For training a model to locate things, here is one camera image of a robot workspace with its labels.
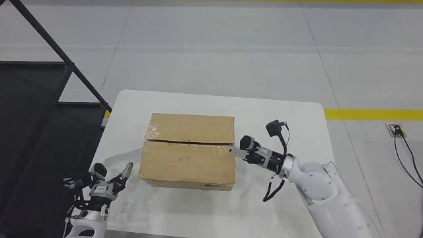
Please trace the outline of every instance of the power cord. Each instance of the power cord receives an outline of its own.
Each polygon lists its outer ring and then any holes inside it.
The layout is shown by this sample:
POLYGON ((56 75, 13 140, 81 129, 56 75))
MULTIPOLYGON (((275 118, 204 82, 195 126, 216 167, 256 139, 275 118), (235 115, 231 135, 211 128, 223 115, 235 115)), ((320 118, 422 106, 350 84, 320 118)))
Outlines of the power cord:
MULTIPOLYGON (((415 160, 415 158, 414 158, 414 154, 413 154, 413 152, 411 151, 411 148, 410 148, 410 146, 408 145, 408 142, 407 142, 407 140, 405 139, 405 137, 404 137, 404 132, 403 132, 403 130, 401 129, 401 127, 399 126, 399 125, 395 125, 394 126, 394 129, 395 129, 395 132, 394 132, 394 145, 395 145, 395 152, 397 153, 397 157, 398 157, 398 160, 399 160, 399 163, 403 166, 403 169, 405 170, 405 172, 407 173, 407 175, 420 187, 420 188, 423 188, 423 179, 422 179, 422 177, 420 176, 420 173, 418 172, 418 169, 417 169, 417 166, 416 166, 416 160, 415 160), (405 145, 407 146, 407 149, 408 149, 408 151, 410 152, 410 154, 411 154, 411 159, 412 159, 412 165, 413 165, 413 167, 414 167, 414 170, 416 171, 416 174, 417 174, 417 176, 418 176, 418 178, 420 179, 420 182, 421 182, 421 184, 419 184, 418 182, 417 182, 417 180, 416 179, 414 179, 414 177, 408 172, 408 170, 405 168, 405 166, 404 166, 404 164, 403 164, 403 162, 401 161, 401 158, 399 158, 399 154, 398 154, 398 150, 397 150, 397 135, 400 135, 400 137, 402 137, 402 139, 404 140, 404 142, 405 142, 405 145)), ((420 232, 420 235, 419 235, 419 238, 423 238, 423 227, 422 227, 422 230, 421 230, 421 232, 420 232)))

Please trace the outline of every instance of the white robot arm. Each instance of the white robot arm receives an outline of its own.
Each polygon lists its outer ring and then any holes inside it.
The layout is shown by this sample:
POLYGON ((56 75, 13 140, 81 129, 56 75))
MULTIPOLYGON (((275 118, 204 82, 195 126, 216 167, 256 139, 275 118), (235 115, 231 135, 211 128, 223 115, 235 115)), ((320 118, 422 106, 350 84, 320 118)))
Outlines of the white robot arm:
MULTIPOLYGON (((324 238, 380 237, 377 232, 374 232, 376 228, 342 181, 333 163, 302 165, 298 158, 287 153, 286 143, 281 133, 282 126, 288 128, 286 122, 275 120, 266 128, 270 136, 279 137, 284 148, 283 154, 262 147, 250 136, 242 138, 240 148, 234 147, 231 150, 235 156, 268 169, 282 178, 281 184, 273 193, 270 193, 272 185, 269 183, 263 201, 270 200, 287 180, 296 185, 317 229, 324 238)), ((84 231, 92 231, 93 237, 96 238, 104 237, 110 203, 125 188, 132 167, 133 164, 128 163, 122 173, 109 181, 104 179, 107 170, 101 164, 93 166, 88 179, 64 179, 65 186, 77 190, 77 195, 82 198, 79 202, 75 201, 75 207, 79 208, 81 213, 73 217, 75 221, 67 238, 81 237, 84 231), (81 190, 88 185, 91 188, 91 199, 84 201, 81 190)), ((67 220, 70 218, 72 208, 68 211, 67 220)))
POLYGON ((240 142, 240 149, 236 147, 232 149, 235 156, 271 170, 282 178, 281 185, 271 195, 269 195, 271 187, 269 184, 268 193, 263 201, 271 199, 282 188, 285 180, 288 180, 296 185, 317 229, 324 238, 379 237, 372 222, 341 179, 333 163, 302 165, 298 158, 286 153, 286 144, 281 134, 282 126, 287 126, 286 122, 275 120, 266 128, 270 136, 279 137, 284 147, 284 154, 261 147, 250 136, 244 136, 240 142))

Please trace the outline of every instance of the gray floor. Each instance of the gray floor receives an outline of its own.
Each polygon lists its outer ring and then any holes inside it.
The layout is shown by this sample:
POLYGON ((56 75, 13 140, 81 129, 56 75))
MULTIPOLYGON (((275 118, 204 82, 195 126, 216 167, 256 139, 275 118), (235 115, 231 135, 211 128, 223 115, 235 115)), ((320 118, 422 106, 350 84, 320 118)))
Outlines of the gray floor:
MULTIPOLYGON (((122 89, 139 89, 325 108, 423 107, 421 5, 24 3, 111 105, 122 89)), ((8 4, 0 7, 0 35, 1 60, 59 60, 8 4)), ((95 98, 72 78, 61 100, 95 98)), ((423 167, 423 123, 403 124, 423 167)), ((422 190, 399 165, 385 122, 336 120, 328 128, 336 164, 379 231, 418 237, 422 190)), ((399 150, 411 167, 401 143, 399 150)))

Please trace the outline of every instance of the black metal frame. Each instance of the black metal frame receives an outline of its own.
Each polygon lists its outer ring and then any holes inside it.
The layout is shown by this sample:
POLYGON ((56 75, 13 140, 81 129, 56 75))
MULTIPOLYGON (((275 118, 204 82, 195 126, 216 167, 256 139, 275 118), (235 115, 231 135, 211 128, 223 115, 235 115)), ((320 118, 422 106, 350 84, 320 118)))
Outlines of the black metal frame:
POLYGON ((84 83, 84 85, 92 92, 92 94, 100 101, 100 103, 106 107, 107 111, 112 112, 112 107, 103 99, 100 93, 93 87, 88 79, 82 74, 78 67, 72 62, 72 60, 65 54, 65 52, 59 47, 59 45, 53 40, 48 32, 41 26, 31 12, 22 4, 20 0, 9 0, 15 8, 21 13, 21 15, 31 24, 31 26, 41 35, 41 37, 47 42, 47 44, 56 52, 56 54, 65 62, 66 66, 72 69, 72 72, 78 76, 78 78, 84 83))

